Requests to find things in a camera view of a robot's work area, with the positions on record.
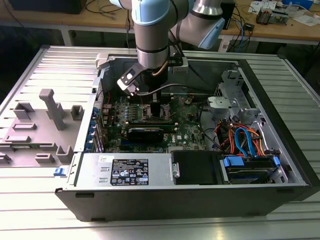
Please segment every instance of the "sticker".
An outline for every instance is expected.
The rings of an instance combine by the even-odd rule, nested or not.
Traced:
[[[109,156],[109,155],[100,155],[99,156],[99,163],[106,163],[106,162],[111,162],[115,156]]]
[[[111,185],[130,186],[149,184],[148,159],[113,159]]]

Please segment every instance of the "wooden desk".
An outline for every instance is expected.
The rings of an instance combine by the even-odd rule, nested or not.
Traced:
[[[113,16],[115,20],[99,13],[87,11],[85,8],[80,14],[66,14],[66,13],[52,13],[52,12],[38,12],[38,11],[15,11],[6,1],[11,13],[17,18],[26,28],[40,28],[40,29],[56,29],[60,30],[64,44],[72,46],[72,38],[69,31],[92,31],[105,33],[126,33],[125,24],[127,19],[127,11],[120,9],[116,11]],[[100,0],[100,5],[110,4],[109,0]],[[116,10],[117,6],[105,7],[105,11]],[[89,9],[98,12],[96,3],[89,5]],[[7,11],[3,0],[0,0],[0,25],[21,27]]]
[[[320,25],[309,27],[292,19],[289,19],[287,25],[256,24],[256,14],[248,13],[251,0],[236,0],[240,15],[246,22],[254,24],[255,28],[251,41],[259,42],[276,42],[292,44],[316,45],[320,41]],[[100,0],[101,5],[109,4],[108,0]],[[98,13],[92,13],[83,9],[78,15],[50,12],[33,12],[33,11],[14,11],[10,4],[7,3],[12,14],[25,26],[32,28],[58,29],[66,46],[72,45],[70,30],[74,31],[94,31],[94,32],[116,32],[125,33],[125,22],[127,18],[126,10],[115,12],[116,20],[103,16]],[[97,4],[93,3],[89,9],[98,11]],[[117,9],[116,6],[106,7],[105,10]],[[319,11],[320,6],[314,5],[311,11]],[[19,26],[6,10],[2,0],[0,1],[0,25]],[[223,30],[221,46],[229,44],[229,41],[235,39],[239,30],[234,21],[231,21],[228,30]]]

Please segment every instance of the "computer case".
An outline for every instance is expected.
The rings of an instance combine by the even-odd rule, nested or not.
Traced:
[[[222,17],[225,20],[223,29],[227,30],[232,18],[232,13],[234,12],[235,9],[235,1],[234,0],[222,0],[221,1],[221,8],[222,8]]]

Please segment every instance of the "blue cable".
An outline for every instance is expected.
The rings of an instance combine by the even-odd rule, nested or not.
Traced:
[[[252,139],[251,139],[251,136],[250,136],[250,133],[243,127],[239,127],[235,133],[234,133],[234,141],[235,141],[235,145],[236,147],[243,153],[244,157],[247,158],[248,157],[248,154],[245,150],[243,150],[239,144],[239,132],[240,131],[244,131],[245,135],[246,135],[246,138],[248,140],[248,146],[249,146],[249,150],[250,150],[250,154],[255,157],[257,156],[256,154],[256,150],[254,148],[254,146],[252,145]]]
[[[241,27],[241,33],[242,33],[242,37],[241,37],[240,44],[239,44],[237,50],[235,51],[235,52],[237,53],[237,52],[239,52],[239,50],[242,48],[242,44],[244,43],[245,31],[244,31],[244,27],[242,26],[241,22],[239,22],[239,21],[236,20],[236,19],[234,19],[234,21],[240,25],[240,27]]]

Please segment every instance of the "warning label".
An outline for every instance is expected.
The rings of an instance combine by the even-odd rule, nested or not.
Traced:
[[[148,159],[114,159],[112,161],[111,185],[148,185]]]

